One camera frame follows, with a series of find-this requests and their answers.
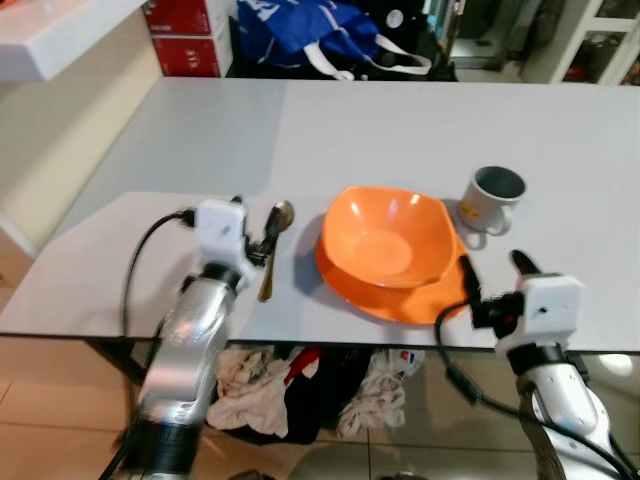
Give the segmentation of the bronze metal spoon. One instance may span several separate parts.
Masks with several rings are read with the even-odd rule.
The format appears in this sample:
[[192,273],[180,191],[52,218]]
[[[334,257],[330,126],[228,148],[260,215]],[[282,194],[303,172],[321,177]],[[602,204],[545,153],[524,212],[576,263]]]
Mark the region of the bronze metal spoon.
[[[287,206],[287,230],[294,221],[294,206],[291,201],[280,201],[279,204],[276,205],[285,205]],[[274,282],[274,262],[276,257],[276,247],[274,255],[271,256],[271,259],[268,261],[268,265],[265,266],[264,279],[262,279],[262,284],[259,292],[259,302],[266,303],[273,297],[273,282]]]

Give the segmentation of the orange plate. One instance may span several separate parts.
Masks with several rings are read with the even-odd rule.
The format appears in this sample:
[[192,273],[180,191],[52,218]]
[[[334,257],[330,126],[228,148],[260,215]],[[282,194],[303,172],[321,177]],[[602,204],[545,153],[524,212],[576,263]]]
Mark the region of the orange plate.
[[321,278],[344,302],[365,314],[392,323],[429,325],[435,323],[443,308],[465,301],[463,274],[457,261],[434,283],[406,289],[385,288],[361,282],[339,269],[325,251],[325,237],[323,230],[317,237],[315,250]]

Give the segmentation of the grey mug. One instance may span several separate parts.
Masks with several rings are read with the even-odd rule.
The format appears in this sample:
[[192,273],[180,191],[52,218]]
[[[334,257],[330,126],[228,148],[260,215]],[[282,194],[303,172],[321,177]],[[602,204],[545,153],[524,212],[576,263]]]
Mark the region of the grey mug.
[[525,196],[527,184],[506,166],[483,166],[472,175],[456,211],[468,234],[468,250],[483,250],[489,237],[506,236],[515,219],[515,207]]

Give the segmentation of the orange bowl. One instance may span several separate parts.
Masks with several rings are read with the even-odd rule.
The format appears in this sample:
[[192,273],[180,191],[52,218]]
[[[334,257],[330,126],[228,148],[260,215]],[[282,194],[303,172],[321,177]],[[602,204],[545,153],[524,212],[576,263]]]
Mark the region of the orange bowl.
[[320,243],[343,273],[388,288],[438,282],[463,252],[442,200],[385,186],[339,192],[325,211]]

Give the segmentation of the red garment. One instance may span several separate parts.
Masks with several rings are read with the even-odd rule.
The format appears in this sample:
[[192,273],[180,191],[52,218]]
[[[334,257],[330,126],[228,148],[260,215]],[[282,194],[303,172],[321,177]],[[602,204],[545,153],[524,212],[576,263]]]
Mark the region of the red garment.
[[288,385],[298,376],[302,378],[312,378],[316,374],[317,362],[323,357],[323,348],[320,347],[303,347],[293,353],[289,369],[284,378],[284,384]]

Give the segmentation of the red cardboard box numbered 315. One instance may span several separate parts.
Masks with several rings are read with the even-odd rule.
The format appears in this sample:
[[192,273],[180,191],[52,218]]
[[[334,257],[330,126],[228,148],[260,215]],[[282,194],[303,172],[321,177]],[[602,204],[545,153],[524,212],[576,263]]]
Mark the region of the red cardboard box numbered 315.
[[229,29],[212,36],[154,35],[152,45],[166,77],[224,78],[233,60]]

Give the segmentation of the black garment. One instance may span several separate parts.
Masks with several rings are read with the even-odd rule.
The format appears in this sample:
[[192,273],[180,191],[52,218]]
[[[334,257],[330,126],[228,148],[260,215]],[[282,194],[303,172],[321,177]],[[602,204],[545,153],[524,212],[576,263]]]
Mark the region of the black garment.
[[[248,347],[269,347],[273,349],[276,357],[283,358],[288,364],[291,362],[293,353],[303,348]],[[367,348],[320,348],[323,348],[323,357],[317,362],[319,369],[316,374],[312,378],[298,376],[288,387],[285,387],[285,407],[287,407],[289,422],[287,436],[280,438],[280,436],[261,434],[251,428],[214,429],[255,445],[276,443],[306,445],[315,442],[321,429],[334,428],[340,411],[352,401],[360,388],[361,381],[365,379],[372,351]]]

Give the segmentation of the red cardboard box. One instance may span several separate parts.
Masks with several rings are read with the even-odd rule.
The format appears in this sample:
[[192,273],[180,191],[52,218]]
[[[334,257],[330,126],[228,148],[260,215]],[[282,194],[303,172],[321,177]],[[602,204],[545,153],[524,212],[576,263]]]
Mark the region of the red cardboard box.
[[228,23],[236,0],[146,0],[142,5],[152,35],[212,36]]

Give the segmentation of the glass door cabinet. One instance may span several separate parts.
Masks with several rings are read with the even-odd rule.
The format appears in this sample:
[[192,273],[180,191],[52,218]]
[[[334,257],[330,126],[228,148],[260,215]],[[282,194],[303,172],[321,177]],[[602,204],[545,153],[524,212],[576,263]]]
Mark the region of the glass door cabinet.
[[438,31],[494,81],[640,86],[640,0],[454,0]]

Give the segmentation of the white raised counter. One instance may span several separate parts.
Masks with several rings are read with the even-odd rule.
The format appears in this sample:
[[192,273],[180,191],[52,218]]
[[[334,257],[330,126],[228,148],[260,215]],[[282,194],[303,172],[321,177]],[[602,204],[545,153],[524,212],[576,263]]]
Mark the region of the white raised counter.
[[45,82],[145,0],[12,0],[0,6],[0,82]]

